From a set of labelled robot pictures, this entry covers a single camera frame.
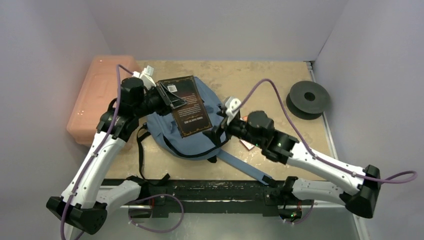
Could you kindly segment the dark brown book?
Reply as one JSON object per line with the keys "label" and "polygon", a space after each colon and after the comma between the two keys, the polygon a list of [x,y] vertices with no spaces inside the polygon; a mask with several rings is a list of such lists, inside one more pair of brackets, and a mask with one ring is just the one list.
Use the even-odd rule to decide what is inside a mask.
{"label": "dark brown book", "polygon": [[212,127],[193,75],[164,79],[160,80],[159,83],[173,96],[185,101],[185,105],[172,111],[172,116],[182,138]]}

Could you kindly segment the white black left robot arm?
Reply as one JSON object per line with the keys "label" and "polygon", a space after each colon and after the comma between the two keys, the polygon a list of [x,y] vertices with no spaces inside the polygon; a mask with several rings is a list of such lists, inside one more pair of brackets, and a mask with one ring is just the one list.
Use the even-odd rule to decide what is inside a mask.
{"label": "white black left robot arm", "polygon": [[104,225],[108,215],[121,206],[138,205],[151,199],[149,183],[137,176],[100,193],[105,176],[118,153],[139,127],[139,119],[157,113],[161,116],[187,102],[160,83],[143,77],[118,81],[117,97],[101,116],[93,142],[76,175],[60,196],[52,196],[47,209],[60,220],[60,237],[65,240],[78,234],[93,235]]}

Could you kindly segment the blue grey backpack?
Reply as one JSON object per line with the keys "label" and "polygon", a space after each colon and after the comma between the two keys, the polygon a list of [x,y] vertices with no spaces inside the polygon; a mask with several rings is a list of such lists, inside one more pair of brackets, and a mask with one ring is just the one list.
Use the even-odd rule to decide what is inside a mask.
{"label": "blue grey backpack", "polygon": [[[194,76],[194,79],[212,126],[219,124],[223,117],[217,115],[217,112],[222,102],[216,93],[203,81],[196,76]],[[191,161],[207,160],[211,163],[221,159],[266,186],[274,187],[276,185],[276,181],[270,175],[222,150],[222,147],[229,140],[223,146],[217,147],[202,132],[182,138],[172,113],[161,116],[154,112],[148,115],[146,123],[141,126],[141,130],[145,132],[137,137],[140,172],[143,171],[144,163],[142,141],[151,136],[160,147],[178,158]]]}

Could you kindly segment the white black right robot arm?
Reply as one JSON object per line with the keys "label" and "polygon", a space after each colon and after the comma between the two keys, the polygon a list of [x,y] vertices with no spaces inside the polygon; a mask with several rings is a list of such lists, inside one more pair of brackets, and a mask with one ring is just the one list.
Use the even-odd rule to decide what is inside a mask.
{"label": "white black right robot arm", "polygon": [[379,168],[347,164],[308,150],[296,137],[276,130],[274,121],[262,110],[251,112],[246,121],[223,119],[203,134],[215,145],[219,144],[221,135],[237,137],[259,147],[261,154],[272,162],[297,167],[323,179],[288,180],[280,191],[282,200],[288,204],[296,200],[319,200],[342,205],[362,218],[374,216],[381,185],[370,179],[380,178]]}

